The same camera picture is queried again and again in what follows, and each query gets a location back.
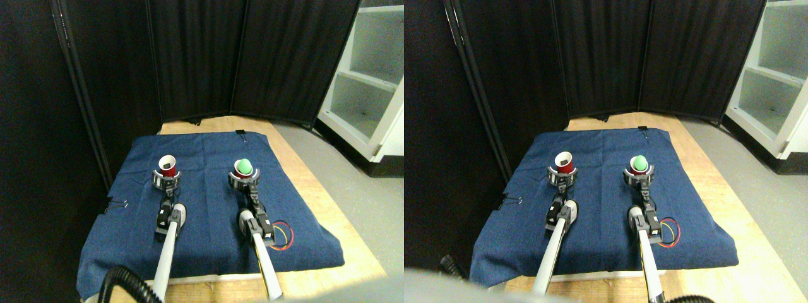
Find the red wire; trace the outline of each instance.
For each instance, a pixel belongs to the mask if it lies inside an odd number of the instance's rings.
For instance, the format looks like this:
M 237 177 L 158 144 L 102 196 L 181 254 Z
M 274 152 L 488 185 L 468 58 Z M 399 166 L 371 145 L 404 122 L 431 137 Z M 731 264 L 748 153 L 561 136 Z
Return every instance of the red wire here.
M 289 247 L 292 246 L 292 243 L 295 242 L 295 231 L 292 230 L 292 226 L 289 226 L 289 224 L 287 224 L 286 222 L 283 222 L 283 221 L 277 221 L 277 222 L 272 223 L 272 224 L 273 225 L 275 225 L 275 224 L 283 224 L 283 225 L 286 225 L 286 227 L 289 228 L 289 233 L 292 234 L 291 236 L 289 236 L 289 243 L 286 243 L 285 246 L 282 246 L 283 248 L 278 248 L 276 250 L 287 250 L 287 249 L 289 249 Z
M 662 247 L 671 248 L 673 246 L 676 246 L 676 244 L 679 243 L 679 240 L 682 238 L 682 228 L 679 226 L 679 222 L 677 222 L 676 220 L 673 220 L 671 218 L 663 219 L 660 222 L 664 222 L 664 221 L 672 221 L 673 223 L 676 223 L 676 235 L 675 235 L 676 240 L 670 246 L 662 244 L 662 243 L 659 243 L 659 245 L 662 246 Z

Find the wooden table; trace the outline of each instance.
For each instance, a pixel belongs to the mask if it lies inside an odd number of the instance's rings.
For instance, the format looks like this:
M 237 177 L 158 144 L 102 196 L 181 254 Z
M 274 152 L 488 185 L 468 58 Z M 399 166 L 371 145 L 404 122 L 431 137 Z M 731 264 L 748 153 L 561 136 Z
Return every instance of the wooden table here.
M 569 130 L 659 128 L 671 142 L 684 171 L 713 219 L 735 239 L 739 265 L 724 268 L 667 271 L 660 276 L 665 297 L 702 295 L 716 302 L 806 302 L 797 283 L 768 243 L 749 212 L 701 147 L 674 116 L 635 112 L 610 116 L 608 123 L 592 118 L 570 122 Z M 529 292 L 532 277 L 507 282 L 506 290 Z M 548 294 L 585 302 L 648 302 L 644 278 L 550 283 Z
M 262 133 L 269 139 L 284 172 L 292 180 L 303 200 L 322 227 L 330 231 L 342 245 L 345 265 L 311 271 L 279 272 L 278 280 L 286 298 L 312 297 L 333 288 L 386 276 L 379 261 L 339 210 L 326 189 L 297 156 L 292 147 L 266 120 L 225 116 L 202 120 L 200 126 L 176 121 L 162 126 L 161 134 L 216 133 L 244 129 Z M 261 279 L 235 280 L 226 282 L 204 282 L 190 284 L 170 284 L 166 291 L 167 302 L 241 302 L 266 299 L 266 291 Z M 120 287 L 112 296 L 114 302 L 133 302 Z

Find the shelf compartment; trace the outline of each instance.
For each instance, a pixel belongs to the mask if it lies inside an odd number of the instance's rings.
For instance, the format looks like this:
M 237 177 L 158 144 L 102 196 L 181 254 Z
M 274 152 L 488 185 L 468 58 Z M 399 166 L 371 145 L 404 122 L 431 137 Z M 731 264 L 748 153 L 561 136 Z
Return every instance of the shelf compartment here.
M 370 138 L 387 110 L 393 92 L 352 76 L 355 75 L 337 74 L 330 113 Z
M 743 73 L 738 108 L 776 134 L 789 116 L 799 87 L 759 73 Z
M 343 77 L 351 78 L 356 81 L 363 82 L 365 84 L 370 84 L 372 86 L 381 88 L 382 90 L 387 90 L 391 93 L 395 92 L 396 88 L 398 87 L 398 84 L 387 82 L 378 77 L 374 77 L 377 75 L 367 75 L 352 70 L 342 70 L 339 71 L 338 73 L 341 74 Z
M 399 83 L 404 75 L 404 6 L 360 9 L 349 70 Z
M 794 86 L 798 89 L 802 88 L 802 85 L 805 84 L 805 80 L 794 77 L 792 75 L 783 74 L 773 69 L 767 69 L 765 67 L 747 66 L 747 72 L 752 72 L 755 74 L 759 74 L 761 76 L 766 76 L 779 82 L 786 83 L 790 86 Z
M 766 3 L 766 7 L 808 6 L 808 0 L 775 1 Z
M 362 7 L 359 9 L 360 14 L 388 14 L 404 12 L 404 6 L 375 6 L 375 7 Z
M 758 66 L 808 78 L 808 0 L 770 2 L 763 18 Z

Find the black curtain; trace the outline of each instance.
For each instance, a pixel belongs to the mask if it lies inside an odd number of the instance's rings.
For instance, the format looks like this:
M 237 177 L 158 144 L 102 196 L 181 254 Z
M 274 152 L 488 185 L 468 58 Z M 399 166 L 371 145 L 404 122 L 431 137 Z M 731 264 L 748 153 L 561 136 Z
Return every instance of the black curtain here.
M 719 121 L 765 4 L 654 2 L 640 110 Z
M 160 130 L 148 11 L 141 1 L 62 2 L 78 85 L 97 124 L 111 178 L 132 141 Z
M 569 123 L 553 8 L 545 1 L 459 4 L 510 174 L 538 133 Z
M 149 3 L 163 122 L 226 115 L 246 0 Z
M 106 189 L 51 3 L 0 2 L 0 301 L 78 300 Z
M 650 0 L 555 3 L 570 118 L 636 111 Z
M 312 124 L 358 0 L 251 1 L 232 113 Z
M 469 218 L 494 207 L 505 181 L 444 6 L 413 1 L 404 14 L 404 266 L 436 270 L 444 255 L 470 256 L 472 247 L 455 242 L 473 233 Z

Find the gray floor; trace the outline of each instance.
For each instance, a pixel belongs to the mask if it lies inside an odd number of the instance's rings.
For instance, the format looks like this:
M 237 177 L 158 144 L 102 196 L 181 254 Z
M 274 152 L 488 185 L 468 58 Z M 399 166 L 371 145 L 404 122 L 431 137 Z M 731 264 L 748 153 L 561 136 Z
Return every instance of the gray floor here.
M 808 297 L 808 175 L 777 175 L 729 134 L 680 117 Z
M 319 136 L 272 121 L 388 274 L 404 271 L 404 178 L 370 178 Z

